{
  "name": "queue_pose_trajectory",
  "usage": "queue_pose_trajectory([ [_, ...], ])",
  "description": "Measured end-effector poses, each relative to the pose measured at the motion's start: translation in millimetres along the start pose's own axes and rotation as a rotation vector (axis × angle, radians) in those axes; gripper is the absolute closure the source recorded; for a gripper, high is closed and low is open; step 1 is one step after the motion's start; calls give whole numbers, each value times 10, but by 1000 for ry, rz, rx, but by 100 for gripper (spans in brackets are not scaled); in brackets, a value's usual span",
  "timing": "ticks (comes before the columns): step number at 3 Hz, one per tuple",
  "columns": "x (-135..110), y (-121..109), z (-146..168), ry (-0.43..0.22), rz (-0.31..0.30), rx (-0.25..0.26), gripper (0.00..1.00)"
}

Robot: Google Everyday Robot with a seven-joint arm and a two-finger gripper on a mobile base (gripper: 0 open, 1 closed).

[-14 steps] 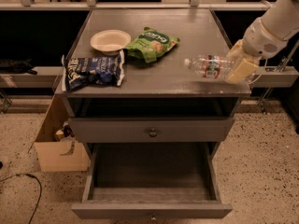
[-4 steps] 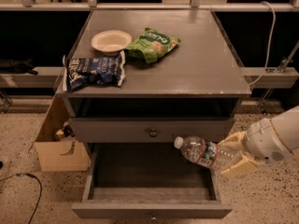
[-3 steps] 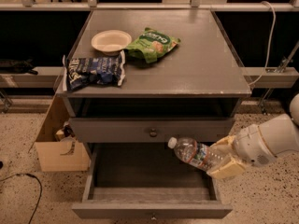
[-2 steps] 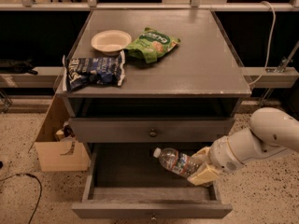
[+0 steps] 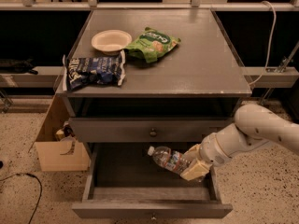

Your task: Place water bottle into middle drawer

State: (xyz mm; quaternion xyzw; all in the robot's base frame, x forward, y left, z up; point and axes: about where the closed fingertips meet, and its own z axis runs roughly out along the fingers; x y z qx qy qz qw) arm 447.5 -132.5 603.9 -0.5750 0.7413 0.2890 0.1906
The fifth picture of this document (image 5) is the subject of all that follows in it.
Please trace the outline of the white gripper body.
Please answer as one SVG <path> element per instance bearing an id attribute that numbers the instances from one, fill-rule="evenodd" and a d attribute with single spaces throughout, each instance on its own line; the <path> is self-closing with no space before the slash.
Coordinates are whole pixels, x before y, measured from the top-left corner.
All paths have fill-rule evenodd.
<path id="1" fill-rule="evenodd" d="M 200 144 L 201 158 L 214 166 L 221 166 L 228 161 L 228 156 L 222 151 L 215 133 L 205 137 Z"/>

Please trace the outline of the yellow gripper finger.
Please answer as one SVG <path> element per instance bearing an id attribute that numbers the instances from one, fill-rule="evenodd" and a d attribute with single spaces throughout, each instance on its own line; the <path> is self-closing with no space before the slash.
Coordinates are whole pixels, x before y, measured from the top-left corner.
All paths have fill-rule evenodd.
<path id="1" fill-rule="evenodd" d="M 210 168 L 211 164 L 206 161 L 194 159 L 188 168 L 180 174 L 180 176 L 187 181 L 192 181 L 196 178 L 205 176 L 209 172 Z"/>
<path id="2" fill-rule="evenodd" d="M 189 148 L 184 154 L 183 158 L 187 161 L 193 161 L 200 158 L 200 145 L 196 144 Z"/>

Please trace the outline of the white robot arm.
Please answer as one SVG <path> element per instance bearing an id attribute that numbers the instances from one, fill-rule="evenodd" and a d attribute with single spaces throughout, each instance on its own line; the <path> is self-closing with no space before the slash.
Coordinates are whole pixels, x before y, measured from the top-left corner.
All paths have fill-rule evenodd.
<path id="1" fill-rule="evenodd" d="M 206 136 L 183 157 L 191 164 L 180 176 L 185 180 L 204 177 L 212 166 L 222 166 L 234 156 L 273 142 L 299 154 L 299 125 L 254 104 L 235 111 L 232 124 Z"/>

